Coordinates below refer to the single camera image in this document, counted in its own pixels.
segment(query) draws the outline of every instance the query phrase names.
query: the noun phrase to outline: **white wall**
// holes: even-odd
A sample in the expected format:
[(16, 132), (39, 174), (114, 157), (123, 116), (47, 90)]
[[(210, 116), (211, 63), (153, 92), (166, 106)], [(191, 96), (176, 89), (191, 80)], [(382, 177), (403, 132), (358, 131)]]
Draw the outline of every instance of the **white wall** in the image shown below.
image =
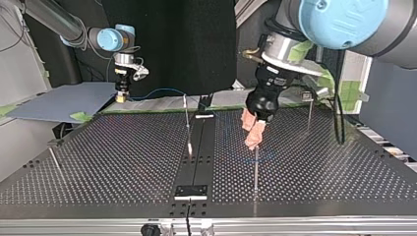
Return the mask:
[[(16, 32), (21, 33), (17, 20), (19, 12), (14, 12), (14, 6), (8, 1), (0, 0), (0, 5), (13, 11), (10, 16), (0, 8), (0, 14)], [(0, 50), (18, 39), (0, 19)], [(25, 39), (32, 45), (29, 35)], [(44, 75), (43, 65), (33, 47), (19, 43), (0, 52), (0, 106), (24, 101), (50, 89)], [(51, 129), (56, 125), (53, 122), (0, 118), (0, 181), (46, 150), (46, 144), (54, 138)]]
[[(16, 12), (15, 7), (8, 1), (1, 0), (0, 5), (10, 9), (13, 13)], [(2, 9), (0, 9), (0, 14), (16, 32), (22, 32), (17, 20), (18, 16), (12, 18)], [(18, 39), (0, 20), (0, 50), (12, 45)], [(10, 50), (0, 52), (0, 106), (22, 101), (49, 89), (43, 70), (37, 53), (22, 42)]]

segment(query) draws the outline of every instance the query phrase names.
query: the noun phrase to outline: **blue cable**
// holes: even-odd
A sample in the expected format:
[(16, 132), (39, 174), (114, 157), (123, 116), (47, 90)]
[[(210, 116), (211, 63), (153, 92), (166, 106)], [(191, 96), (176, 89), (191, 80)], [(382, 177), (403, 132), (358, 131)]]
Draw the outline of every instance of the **blue cable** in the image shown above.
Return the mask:
[(178, 89), (175, 89), (175, 88), (157, 88), (157, 89), (155, 89), (155, 90), (151, 91), (151, 92), (150, 92), (148, 95), (146, 95), (146, 96), (131, 97), (131, 99), (134, 99), (134, 100), (143, 100), (143, 99), (147, 99), (148, 97), (152, 96), (154, 93), (156, 93), (156, 92), (158, 92), (158, 91), (162, 91), (162, 90), (170, 90), (170, 91), (175, 91), (175, 92), (181, 93), (181, 94), (183, 94), (183, 95), (187, 95), (187, 93), (185, 93), (184, 91), (181, 91), (181, 90), (178, 90)]

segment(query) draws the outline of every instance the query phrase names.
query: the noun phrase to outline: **vertical metal pin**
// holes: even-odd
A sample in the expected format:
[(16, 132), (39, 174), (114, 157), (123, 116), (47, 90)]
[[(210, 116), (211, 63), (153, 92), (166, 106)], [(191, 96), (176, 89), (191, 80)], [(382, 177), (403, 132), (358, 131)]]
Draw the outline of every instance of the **vertical metal pin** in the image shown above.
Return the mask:
[(308, 130), (310, 131), (310, 126), (312, 123), (312, 115), (313, 115), (313, 104), (314, 104), (314, 100), (310, 101), (310, 110), (309, 110), (309, 124), (308, 124)]
[(184, 94), (183, 96), (183, 102), (184, 102), (184, 109), (185, 109), (185, 119), (186, 119), (186, 127), (187, 127), (187, 148), (188, 148), (188, 154), (190, 156), (193, 155), (193, 146), (191, 145), (191, 131), (190, 131), (190, 120), (188, 117), (188, 103), (187, 103), (187, 95)]
[(53, 162), (55, 163), (55, 166), (58, 169), (61, 169), (61, 166), (59, 165), (58, 159), (56, 158), (55, 152), (53, 151), (52, 147), (49, 147), (49, 152), (51, 153), (51, 156), (52, 156)]
[(260, 159), (260, 148), (255, 147), (255, 198), (258, 198), (258, 178), (259, 178), (259, 159)]
[(310, 126), (311, 126), (311, 122), (312, 122), (312, 115), (313, 115), (313, 106), (314, 106), (314, 99), (313, 99), (313, 94), (309, 91), (304, 91), (301, 93), (302, 95), (302, 100), (307, 102), (310, 102), (310, 110), (309, 110), (309, 120), (307, 122), (307, 131), (310, 131)]
[(64, 173), (62, 173), (61, 166), (59, 165), (58, 159), (56, 158), (56, 155), (55, 155), (55, 151), (53, 150), (52, 147), (49, 147), (49, 152), (51, 153), (53, 162), (55, 163), (56, 168), (58, 169), (59, 174), (61, 175), (62, 180), (64, 181), (64, 184), (66, 185), (67, 182), (65, 181)]

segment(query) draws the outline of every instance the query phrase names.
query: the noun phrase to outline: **metal bracket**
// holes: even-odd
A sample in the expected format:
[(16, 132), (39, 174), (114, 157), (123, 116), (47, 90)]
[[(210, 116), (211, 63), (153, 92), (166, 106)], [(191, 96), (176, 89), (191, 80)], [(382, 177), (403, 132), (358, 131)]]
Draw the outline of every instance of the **metal bracket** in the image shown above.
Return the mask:
[(178, 186), (174, 199), (175, 201), (205, 201), (208, 199), (208, 186)]

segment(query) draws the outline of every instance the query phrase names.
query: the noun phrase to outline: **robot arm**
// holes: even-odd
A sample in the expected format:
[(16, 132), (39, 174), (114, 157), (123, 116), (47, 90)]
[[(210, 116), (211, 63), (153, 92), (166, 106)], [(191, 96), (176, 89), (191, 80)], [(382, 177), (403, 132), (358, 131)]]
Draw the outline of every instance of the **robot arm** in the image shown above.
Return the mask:
[(314, 62), (288, 59), (291, 49), (306, 40), (416, 69), (416, 19), (413, 0), (283, 0), (276, 15), (266, 20), (270, 33), (261, 56), (255, 57), (261, 62), (259, 85), (247, 98), (249, 111), (270, 121), (278, 108), (276, 98), (295, 78), (322, 75)]
[(131, 79), (138, 81), (149, 74), (149, 70), (136, 62), (134, 53), (135, 29), (116, 25), (115, 29), (86, 28), (83, 22), (65, 11), (53, 0), (10, 0), (15, 5), (61, 36), (64, 44), (72, 47), (101, 49), (114, 52), (116, 74), (116, 101), (124, 102), (129, 95)]

